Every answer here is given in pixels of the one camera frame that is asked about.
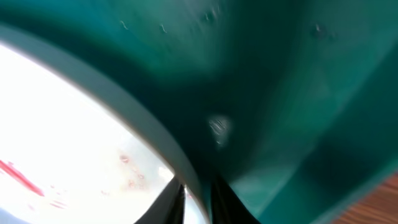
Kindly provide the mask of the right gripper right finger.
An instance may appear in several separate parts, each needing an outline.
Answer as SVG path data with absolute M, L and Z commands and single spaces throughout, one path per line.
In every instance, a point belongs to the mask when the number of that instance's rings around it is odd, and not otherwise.
M 211 216 L 212 224 L 260 224 L 219 175 L 211 185 Z

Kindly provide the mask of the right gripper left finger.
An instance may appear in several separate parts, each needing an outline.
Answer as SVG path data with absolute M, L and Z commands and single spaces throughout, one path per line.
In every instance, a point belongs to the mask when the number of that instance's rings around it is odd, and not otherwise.
M 183 224 L 185 188 L 174 177 L 135 224 Z

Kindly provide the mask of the white plate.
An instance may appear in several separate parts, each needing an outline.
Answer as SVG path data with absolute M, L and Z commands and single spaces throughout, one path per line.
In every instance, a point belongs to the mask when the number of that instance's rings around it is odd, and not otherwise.
M 148 109 L 66 51 L 1 26 L 2 223 L 135 223 L 174 177 L 183 223 L 209 223 L 193 166 Z

